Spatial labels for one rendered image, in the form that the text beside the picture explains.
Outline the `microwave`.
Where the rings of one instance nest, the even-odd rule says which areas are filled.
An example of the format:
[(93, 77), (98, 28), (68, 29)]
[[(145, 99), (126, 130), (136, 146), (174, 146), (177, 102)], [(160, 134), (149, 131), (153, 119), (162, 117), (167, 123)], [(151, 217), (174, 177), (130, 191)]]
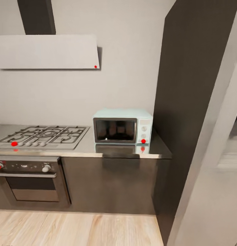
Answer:
[(95, 143), (150, 143), (153, 117), (144, 108), (100, 108), (91, 118)]

